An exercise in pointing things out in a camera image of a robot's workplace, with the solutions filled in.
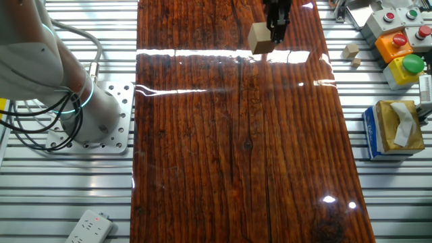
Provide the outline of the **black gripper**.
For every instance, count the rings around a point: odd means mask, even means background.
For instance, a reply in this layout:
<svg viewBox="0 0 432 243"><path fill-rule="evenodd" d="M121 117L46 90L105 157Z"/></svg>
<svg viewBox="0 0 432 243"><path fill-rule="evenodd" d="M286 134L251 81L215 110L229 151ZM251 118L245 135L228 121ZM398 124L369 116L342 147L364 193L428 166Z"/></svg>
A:
<svg viewBox="0 0 432 243"><path fill-rule="evenodd" d="M265 4L265 17L270 39L274 43L281 43L284 40L287 26L290 24L289 8L291 8L292 0L263 0L263 4Z"/></svg>

